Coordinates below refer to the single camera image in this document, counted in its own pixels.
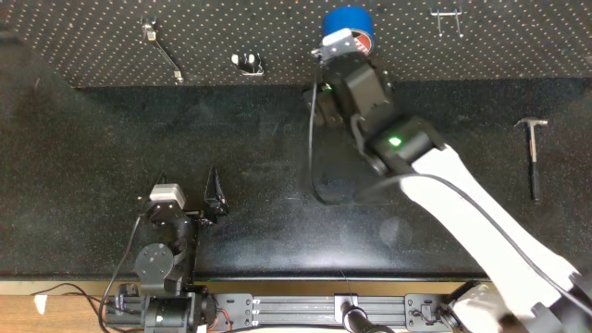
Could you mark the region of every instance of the white tape piece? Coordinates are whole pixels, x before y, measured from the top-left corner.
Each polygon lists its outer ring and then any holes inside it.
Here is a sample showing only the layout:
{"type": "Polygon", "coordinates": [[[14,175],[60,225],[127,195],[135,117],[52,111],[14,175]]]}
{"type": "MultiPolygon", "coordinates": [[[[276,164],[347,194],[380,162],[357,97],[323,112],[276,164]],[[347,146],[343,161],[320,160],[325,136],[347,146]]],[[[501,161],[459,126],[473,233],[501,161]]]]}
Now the white tape piece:
{"type": "Polygon", "coordinates": [[[45,304],[47,303],[47,295],[35,295],[35,306],[39,315],[45,315],[45,304]]]}

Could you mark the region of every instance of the robotic arm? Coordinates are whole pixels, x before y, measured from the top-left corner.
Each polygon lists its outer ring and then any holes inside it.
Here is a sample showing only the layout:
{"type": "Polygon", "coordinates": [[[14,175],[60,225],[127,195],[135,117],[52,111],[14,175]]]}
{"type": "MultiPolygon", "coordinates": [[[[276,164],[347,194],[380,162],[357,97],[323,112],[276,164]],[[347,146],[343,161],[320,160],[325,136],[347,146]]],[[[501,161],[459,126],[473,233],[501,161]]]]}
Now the robotic arm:
{"type": "MultiPolygon", "coordinates": [[[[592,290],[586,279],[528,234],[427,122],[394,106],[388,83],[354,47],[351,31],[326,36],[313,55],[321,64],[322,82],[309,93],[312,112],[317,108],[329,126],[339,124],[335,119],[349,124],[359,153],[379,175],[402,175],[382,185],[399,182],[411,200],[434,216],[483,267],[507,309],[527,329],[592,327],[592,290]]],[[[451,310],[466,314],[464,324],[481,331],[482,320],[468,319],[483,318],[475,312],[487,311],[476,303],[465,299],[451,310]]]]}

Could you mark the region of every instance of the hammer head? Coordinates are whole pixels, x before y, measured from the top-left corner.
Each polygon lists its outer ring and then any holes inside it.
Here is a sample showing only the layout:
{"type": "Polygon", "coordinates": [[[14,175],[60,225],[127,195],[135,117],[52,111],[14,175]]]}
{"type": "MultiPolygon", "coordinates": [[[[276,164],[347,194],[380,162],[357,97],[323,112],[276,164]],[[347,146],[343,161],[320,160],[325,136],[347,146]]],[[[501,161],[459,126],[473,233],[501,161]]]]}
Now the hammer head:
{"type": "Polygon", "coordinates": [[[516,123],[516,125],[514,125],[514,127],[518,126],[519,124],[522,123],[526,123],[526,125],[529,128],[533,128],[536,125],[540,125],[540,126],[547,126],[547,124],[549,123],[548,120],[546,119],[537,119],[535,117],[526,117],[526,118],[522,118],[520,120],[518,120],[518,122],[516,123]]]}

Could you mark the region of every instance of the blue tape roll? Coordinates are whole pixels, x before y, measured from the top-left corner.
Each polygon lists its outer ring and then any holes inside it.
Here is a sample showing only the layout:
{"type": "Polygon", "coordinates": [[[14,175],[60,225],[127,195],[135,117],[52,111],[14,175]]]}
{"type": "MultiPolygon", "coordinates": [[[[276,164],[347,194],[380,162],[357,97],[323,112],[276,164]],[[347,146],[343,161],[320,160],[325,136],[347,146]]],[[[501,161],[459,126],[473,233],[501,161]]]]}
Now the blue tape roll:
{"type": "Polygon", "coordinates": [[[370,39],[370,51],[372,51],[374,48],[374,25],[372,17],[365,9],[345,6],[334,9],[325,15],[323,36],[344,28],[352,30],[354,35],[356,32],[365,34],[370,39]]]}

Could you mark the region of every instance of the hammer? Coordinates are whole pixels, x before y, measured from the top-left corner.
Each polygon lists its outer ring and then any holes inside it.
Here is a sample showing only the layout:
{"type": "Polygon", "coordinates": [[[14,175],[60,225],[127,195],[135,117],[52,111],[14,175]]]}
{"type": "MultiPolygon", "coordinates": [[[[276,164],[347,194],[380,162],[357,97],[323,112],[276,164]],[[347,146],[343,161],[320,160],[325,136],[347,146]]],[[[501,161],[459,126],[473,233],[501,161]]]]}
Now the hammer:
{"type": "Polygon", "coordinates": [[[535,117],[526,117],[520,119],[514,125],[514,127],[518,126],[521,123],[526,123],[528,127],[528,133],[530,134],[530,139],[528,141],[528,145],[530,148],[530,192],[532,195],[533,200],[536,203],[540,202],[540,185],[538,183],[538,170],[537,170],[537,142],[535,141],[535,126],[547,126],[549,123],[548,120],[536,119],[535,117]]]}

